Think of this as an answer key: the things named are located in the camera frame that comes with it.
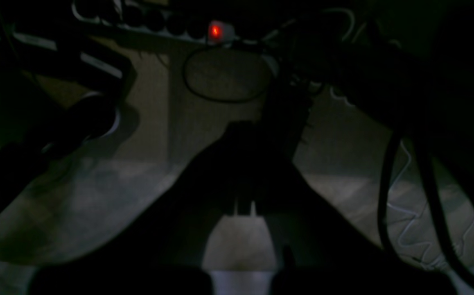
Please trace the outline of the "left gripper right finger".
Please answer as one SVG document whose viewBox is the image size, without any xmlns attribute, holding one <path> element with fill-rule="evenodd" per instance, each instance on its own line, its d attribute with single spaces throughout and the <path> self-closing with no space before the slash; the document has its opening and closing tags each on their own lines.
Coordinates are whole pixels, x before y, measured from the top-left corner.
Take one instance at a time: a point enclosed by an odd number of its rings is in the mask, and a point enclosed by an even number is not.
<svg viewBox="0 0 474 295">
<path fill-rule="evenodd" d="M 454 295 L 450 278 L 404 263 L 355 229 L 273 146 L 263 129 L 243 125 L 257 212 L 282 260 L 275 295 Z"/>
</svg>

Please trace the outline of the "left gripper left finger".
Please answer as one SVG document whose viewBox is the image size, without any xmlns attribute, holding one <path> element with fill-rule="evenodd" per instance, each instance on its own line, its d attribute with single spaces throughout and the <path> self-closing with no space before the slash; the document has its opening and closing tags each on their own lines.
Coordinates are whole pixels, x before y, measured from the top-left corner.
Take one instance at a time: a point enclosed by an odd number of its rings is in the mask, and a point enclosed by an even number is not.
<svg viewBox="0 0 474 295">
<path fill-rule="evenodd" d="M 213 228 L 235 209 L 227 169 L 241 129 L 230 123 L 113 239 L 68 263 L 40 269 L 29 294 L 212 295 L 203 256 Z"/>
</svg>

